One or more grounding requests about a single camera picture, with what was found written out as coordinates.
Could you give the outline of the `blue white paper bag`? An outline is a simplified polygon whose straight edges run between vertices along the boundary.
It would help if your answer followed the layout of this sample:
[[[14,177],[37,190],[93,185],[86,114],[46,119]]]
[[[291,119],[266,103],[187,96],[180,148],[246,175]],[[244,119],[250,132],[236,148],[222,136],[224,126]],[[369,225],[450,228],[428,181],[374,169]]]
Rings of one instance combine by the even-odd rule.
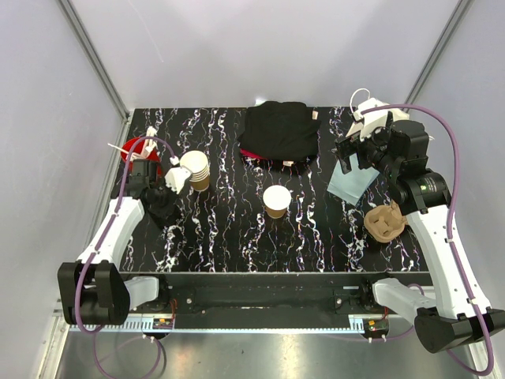
[[[355,90],[350,97],[351,115],[357,109],[357,106],[360,103],[370,98],[373,97],[371,97],[371,92],[367,88],[358,88]],[[398,120],[407,120],[410,118],[406,112],[400,110],[399,108],[394,108],[389,111],[391,113],[388,117],[388,120],[391,122]],[[346,137],[349,137],[351,134],[358,132],[354,131],[353,115],[352,119],[353,122],[351,124],[350,130],[346,134]],[[359,169],[356,156],[351,156],[350,162],[353,164],[353,169],[349,174],[343,174],[341,171],[340,163],[336,163],[330,183],[327,187],[327,191],[350,205],[356,205],[367,188],[376,179],[379,172],[372,167],[368,169]]]

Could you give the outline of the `stack of paper cups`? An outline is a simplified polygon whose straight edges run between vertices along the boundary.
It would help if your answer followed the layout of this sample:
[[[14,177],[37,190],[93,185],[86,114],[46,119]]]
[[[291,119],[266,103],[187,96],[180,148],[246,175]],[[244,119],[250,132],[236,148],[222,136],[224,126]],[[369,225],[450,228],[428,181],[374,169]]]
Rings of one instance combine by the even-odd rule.
[[[210,167],[208,157],[201,151],[189,151],[181,157],[180,164],[191,171],[189,183],[197,192],[210,186]]]

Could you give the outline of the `single paper cup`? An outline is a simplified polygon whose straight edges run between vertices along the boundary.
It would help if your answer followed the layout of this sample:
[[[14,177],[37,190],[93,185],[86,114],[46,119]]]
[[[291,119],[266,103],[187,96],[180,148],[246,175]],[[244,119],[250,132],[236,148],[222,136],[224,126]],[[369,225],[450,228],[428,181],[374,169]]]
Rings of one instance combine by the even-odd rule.
[[[267,214],[272,219],[283,217],[290,206],[291,199],[291,193],[285,186],[269,186],[263,195],[264,207]]]

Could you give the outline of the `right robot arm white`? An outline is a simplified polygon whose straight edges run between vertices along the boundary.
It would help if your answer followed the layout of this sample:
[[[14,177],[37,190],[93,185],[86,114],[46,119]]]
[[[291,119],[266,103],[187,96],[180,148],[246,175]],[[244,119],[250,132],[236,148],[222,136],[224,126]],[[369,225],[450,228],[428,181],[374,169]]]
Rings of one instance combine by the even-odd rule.
[[[455,191],[426,167],[428,142],[419,122],[373,127],[355,122],[336,150],[342,173],[352,171],[350,158],[356,156],[360,168],[372,167],[385,177],[392,200],[419,242],[435,290],[434,298],[428,298],[382,274],[361,286],[359,306],[368,313],[382,307],[394,311],[414,327],[427,351],[437,353],[502,331],[504,312],[492,308],[473,275],[450,214]]]

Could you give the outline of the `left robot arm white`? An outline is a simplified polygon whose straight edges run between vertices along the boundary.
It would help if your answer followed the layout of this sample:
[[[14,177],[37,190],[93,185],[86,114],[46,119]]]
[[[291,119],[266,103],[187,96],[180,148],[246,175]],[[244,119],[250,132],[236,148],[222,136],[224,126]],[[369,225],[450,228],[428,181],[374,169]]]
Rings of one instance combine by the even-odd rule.
[[[154,276],[124,280],[118,271],[125,248],[146,213],[165,219],[185,188],[190,172],[176,165],[160,175],[160,164],[147,159],[133,162],[122,178],[119,195],[88,247],[74,262],[58,269],[58,286],[65,320],[82,332],[95,333],[107,325],[121,325],[129,312],[146,305],[163,312],[170,293]]]

